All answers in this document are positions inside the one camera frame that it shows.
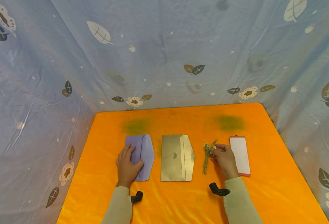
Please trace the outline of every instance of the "envelope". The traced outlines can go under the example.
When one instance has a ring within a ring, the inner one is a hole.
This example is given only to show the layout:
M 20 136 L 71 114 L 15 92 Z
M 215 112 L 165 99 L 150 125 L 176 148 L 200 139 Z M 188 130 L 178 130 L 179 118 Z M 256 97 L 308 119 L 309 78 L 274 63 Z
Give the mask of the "envelope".
M 194 152 L 188 135 L 163 135 L 161 181 L 191 181 Z
M 140 160 L 143 161 L 143 167 L 138 172 L 134 181 L 146 181 L 150 177 L 155 152 L 149 134 L 127 136 L 125 146 L 131 142 L 131 146 L 136 146 L 136 149 L 131 154 L 132 164 L 137 164 Z

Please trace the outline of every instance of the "purple envelope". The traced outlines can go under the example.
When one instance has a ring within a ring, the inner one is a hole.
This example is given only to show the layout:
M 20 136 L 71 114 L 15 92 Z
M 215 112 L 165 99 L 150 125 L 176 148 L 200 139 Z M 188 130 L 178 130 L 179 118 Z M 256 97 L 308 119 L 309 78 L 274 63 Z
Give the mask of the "purple envelope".
M 127 136 L 125 146 L 130 142 L 131 146 L 136 146 L 131 155 L 132 164 L 137 164 L 138 161 L 143 160 L 143 167 L 134 181 L 146 181 L 150 177 L 153 160 L 155 159 L 151 137 L 149 134 Z

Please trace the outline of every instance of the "hand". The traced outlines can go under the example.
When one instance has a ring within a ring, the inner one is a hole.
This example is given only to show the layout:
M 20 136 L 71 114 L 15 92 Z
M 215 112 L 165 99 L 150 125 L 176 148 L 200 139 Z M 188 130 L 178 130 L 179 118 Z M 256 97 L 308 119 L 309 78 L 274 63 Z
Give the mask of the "hand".
M 212 153 L 216 157 L 210 160 L 220 166 L 226 180 L 239 177 L 234 153 L 227 145 L 216 144 L 216 149 L 212 148 Z
M 119 181 L 117 187 L 124 186 L 130 188 L 132 181 L 136 178 L 138 172 L 143 167 L 143 161 L 140 160 L 136 165 L 131 163 L 131 153 L 135 150 L 136 146 L 131 146 L 131 143 L 127 144 L 119 154 L 116 160 L 117 175 Z

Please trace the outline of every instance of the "black clip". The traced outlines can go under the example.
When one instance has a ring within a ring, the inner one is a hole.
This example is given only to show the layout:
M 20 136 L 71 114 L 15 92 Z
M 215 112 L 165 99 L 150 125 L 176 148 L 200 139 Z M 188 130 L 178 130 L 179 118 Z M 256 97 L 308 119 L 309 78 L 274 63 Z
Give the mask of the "black clip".
M 137 203 L 142 200 L 143 193 L 142 191 L 137 191 L 136 196 L 131 196 L 132 204 Z
M 212 191 L 212 193 L 214 193 L 215 195 L 219 195 L 219 196 L 226 196 L 230 193 L 230 190 L 224 188 L 224 189 L 219 189 L 216 183 L 211 183 L 209 185 L 210 190 Z

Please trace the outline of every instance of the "table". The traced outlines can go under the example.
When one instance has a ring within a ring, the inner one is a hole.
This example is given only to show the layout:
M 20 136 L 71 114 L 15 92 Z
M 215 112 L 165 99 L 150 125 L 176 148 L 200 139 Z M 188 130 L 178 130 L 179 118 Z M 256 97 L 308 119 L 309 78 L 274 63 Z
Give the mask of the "table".
M 150 134 L 155 160 L 150 179 L 134 182 L 132 224 L 228 223 L 223 198 L 209 184 L 224 187 L 209 161 L 202 174 L 203 144 L 245 136 L 252 175 L 242 177 L 264 224 L 329 224 L 284 142 L 259 103 L 102 112 L 96 114 L 61 210 L 58 224 L 101 223 L 117 183 L 115 160 L 127 135 Z M 162 135 L 188 135 L 195 162 L 191 182 L 160 182 Z

